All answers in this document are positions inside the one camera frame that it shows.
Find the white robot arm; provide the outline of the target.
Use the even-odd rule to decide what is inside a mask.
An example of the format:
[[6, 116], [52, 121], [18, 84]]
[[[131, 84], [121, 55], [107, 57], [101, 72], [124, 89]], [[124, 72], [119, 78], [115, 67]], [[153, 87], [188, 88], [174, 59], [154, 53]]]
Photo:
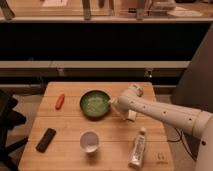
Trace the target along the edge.
[[109, 103], [127, 118], [130, 110], [182, 129], [200, 140], [194, 171], [213, 171], [213, 113], [201, 109], [150, 101], [143, 98], [143, 88], [131, 84]]

